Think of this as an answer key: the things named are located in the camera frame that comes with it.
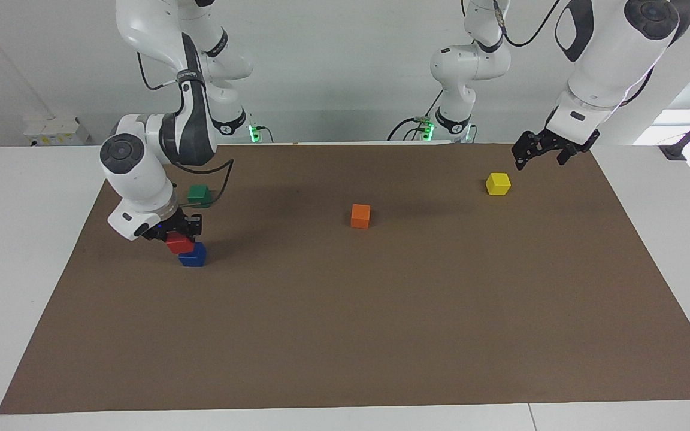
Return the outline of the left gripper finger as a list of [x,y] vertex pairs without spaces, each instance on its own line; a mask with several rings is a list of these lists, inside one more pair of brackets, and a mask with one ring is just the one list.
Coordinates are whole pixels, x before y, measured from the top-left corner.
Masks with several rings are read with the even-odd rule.
[[540,133],[523,132],[510,148],[518,171],[525,169],[526,164],[533,158],[539,157],[553,150],[553,136],[548,130]]
[[558,164],[561,166],[564,166],[570,158],[578,155],[578,153],[586,152],[586,145],[573,144],[573,142],[562,142],[562,144],[558,144],[558,147],[561,151],[559,151],[559,154],[556,156],[556,161],[558,161]]

